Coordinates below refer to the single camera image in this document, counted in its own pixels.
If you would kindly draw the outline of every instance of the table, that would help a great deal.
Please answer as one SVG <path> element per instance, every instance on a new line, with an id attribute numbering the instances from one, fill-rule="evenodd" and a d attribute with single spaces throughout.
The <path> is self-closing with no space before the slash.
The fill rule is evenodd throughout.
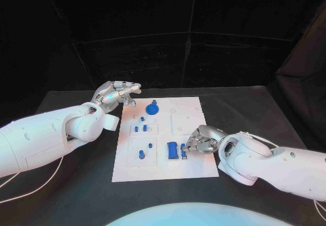
<path id="1" fill-rule="evenodd" d="M 51 91 L 36 113 L 79 105 L 91 100 L 92 95 L 94 91 Z M 133 96 L 198 96 L 208 125 L 229 134 L 248 131 L 280 146 L 304 148 L 263 86 L 147 89 Z M 120 117 L 121 111 L 123 105 L 111 114 Z M 111 183 L 117 137 L 118 128 L 115 132 L 104 130 L 94 142 L 64 157 L 58 173 L 42 190 L 2 204 L 3 225 L 105 225 L 147 207 L 178 202 L 219 203 L 253 210 L 294 225 L 325 225 L 312 200 L 281 192 L 261 179 L 253 186 L 245 186 L 221 170 L 219 178 Z M 22 173 L 2 188 L 0 199 L 39 188 L 56 166 L 58 160 Z"/>

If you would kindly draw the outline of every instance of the white platform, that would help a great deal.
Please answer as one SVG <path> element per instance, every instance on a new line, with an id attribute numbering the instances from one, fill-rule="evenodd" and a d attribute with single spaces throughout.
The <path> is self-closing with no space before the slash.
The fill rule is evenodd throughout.
<path id="1" fill-rule="evenodd" d="M 154 99 L 160 110 L 156 115 L 149 115 L 146 106 Z M 136 108 L 124 106 L 123 109 L 113 182 L 218 177 L 212 154 L 186 153 L 186 160 L 180 156 L 180 144 L 186 143 L 198 126 L 206 125 L 199 98 L 147 98 L 136 99 L 136 102 Z M 143 125 L 147 125 L 147 131 L 143 131 Z M 178 143 L 179 155 L 173 160 L 167 158 L 172 141 Z"/>

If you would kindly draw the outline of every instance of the blue object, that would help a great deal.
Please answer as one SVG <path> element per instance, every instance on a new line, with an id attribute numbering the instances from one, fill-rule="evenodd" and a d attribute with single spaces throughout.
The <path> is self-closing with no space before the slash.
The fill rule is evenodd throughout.
<path id="1" fill-rule="evenodd" d="M 167 143 L 167 150 L 169 150 L 169 159 L 179 159 L 178 150 L 176 150 L 176 142 Z"/>
<path id="2" fill-rule="evenodd" d="M 140 150 L 140 159 L 144 159 L 144 151 Z"/>
<path id="3" fill-rule="evenodd" d="M 199 202 L 173 203 L 150 207 L 128 214 L 107 226 L 134 226 L 136 222 L 141 222 L 141 226 L 290 226 L 286 222 L 251 210 Z"/>
<path id="4" fill-rule="evenodd" d="M 156 100 L 153 100 L 152 104 L 147 105 L 146 112 L 150 115 L 153 115 L 153 114 L 156 114 L 159 112 L 159 106 L 157 106 Z"/>
<path id="5" fill-rule="evenodd" d="M 186 159 L 186 152 L 182 150 L 182 159 Z"/>

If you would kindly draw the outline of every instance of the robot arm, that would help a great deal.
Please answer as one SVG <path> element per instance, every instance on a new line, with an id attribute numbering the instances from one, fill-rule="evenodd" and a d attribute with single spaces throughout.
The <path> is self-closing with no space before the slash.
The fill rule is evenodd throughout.
<path id="1" fill-rule="evenodd" d="M 33 115 L 0 128 L 0 177 L 35 169 L 94 141 L 103 129 L 115 130 L 118 118 L 107 113 L 118 102 L 136 106 L 130 93 L 140 84 L 108 81 L 81 106 Z"/>
<path id="2" fill-rule="evenodd" d="M 218 152 L 219 169 L 240 183 L 251 186 L 261 178 L 281 191 L 326 201 L 325 153 L 289 147 L 270 150 L 250 135 L 228 135 L 205 125 L 195 130 L 183 151 Z"/>

